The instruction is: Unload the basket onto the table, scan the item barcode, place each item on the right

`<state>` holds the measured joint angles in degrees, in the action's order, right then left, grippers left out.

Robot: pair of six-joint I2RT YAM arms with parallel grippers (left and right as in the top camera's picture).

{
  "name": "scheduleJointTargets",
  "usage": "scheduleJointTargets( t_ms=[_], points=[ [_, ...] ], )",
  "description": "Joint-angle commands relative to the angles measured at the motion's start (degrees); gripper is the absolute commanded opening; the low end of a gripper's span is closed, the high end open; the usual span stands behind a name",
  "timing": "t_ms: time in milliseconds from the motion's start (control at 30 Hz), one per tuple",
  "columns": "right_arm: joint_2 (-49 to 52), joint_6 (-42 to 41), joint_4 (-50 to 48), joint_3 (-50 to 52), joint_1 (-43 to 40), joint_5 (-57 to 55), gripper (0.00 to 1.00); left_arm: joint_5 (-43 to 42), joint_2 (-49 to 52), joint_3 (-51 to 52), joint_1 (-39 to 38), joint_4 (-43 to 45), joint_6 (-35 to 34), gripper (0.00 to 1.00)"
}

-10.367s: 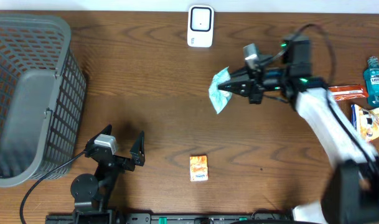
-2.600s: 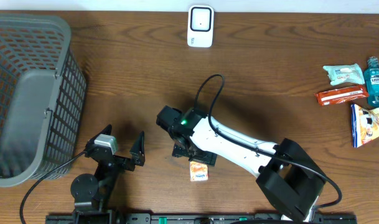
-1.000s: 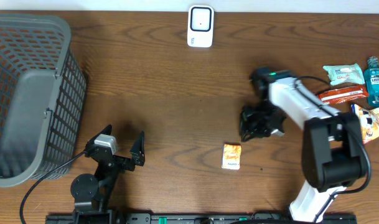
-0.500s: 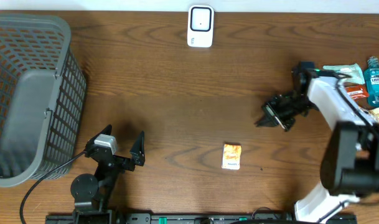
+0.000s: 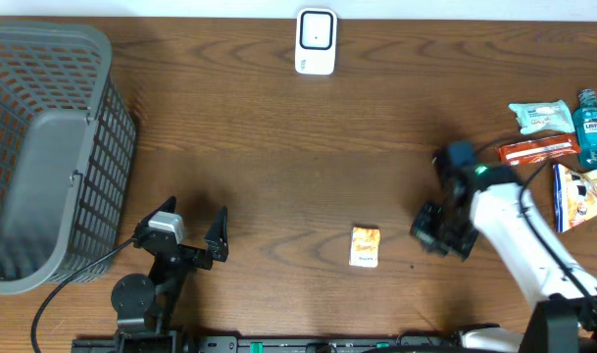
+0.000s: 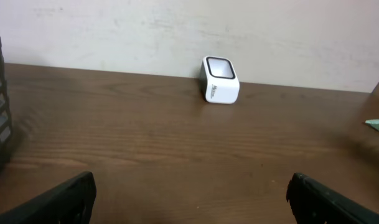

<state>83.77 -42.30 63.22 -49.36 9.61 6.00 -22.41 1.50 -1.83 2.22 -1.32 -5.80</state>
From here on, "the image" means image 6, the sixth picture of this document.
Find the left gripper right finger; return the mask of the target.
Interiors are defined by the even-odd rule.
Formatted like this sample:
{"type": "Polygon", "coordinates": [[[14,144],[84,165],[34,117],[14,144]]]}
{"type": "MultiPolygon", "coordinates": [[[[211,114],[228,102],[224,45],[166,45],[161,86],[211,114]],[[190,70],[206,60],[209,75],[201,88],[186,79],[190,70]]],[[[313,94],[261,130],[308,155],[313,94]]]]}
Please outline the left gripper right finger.
{"type": "Polygon", "coordinates": [[[379,214],[296,172],[289,181],[286,200],[297,223],[379,224],[379,214]]]}

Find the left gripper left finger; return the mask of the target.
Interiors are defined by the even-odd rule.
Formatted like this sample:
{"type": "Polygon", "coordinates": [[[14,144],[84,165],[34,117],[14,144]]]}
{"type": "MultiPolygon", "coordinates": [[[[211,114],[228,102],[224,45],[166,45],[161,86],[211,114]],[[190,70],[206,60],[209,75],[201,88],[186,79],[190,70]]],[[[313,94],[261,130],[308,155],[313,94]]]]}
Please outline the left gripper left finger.
{"type": "Polygon", "coordinates": [[[92,172],[86,171],[0,215],[0,224],[89,224],[96,198],[92,172]]]}

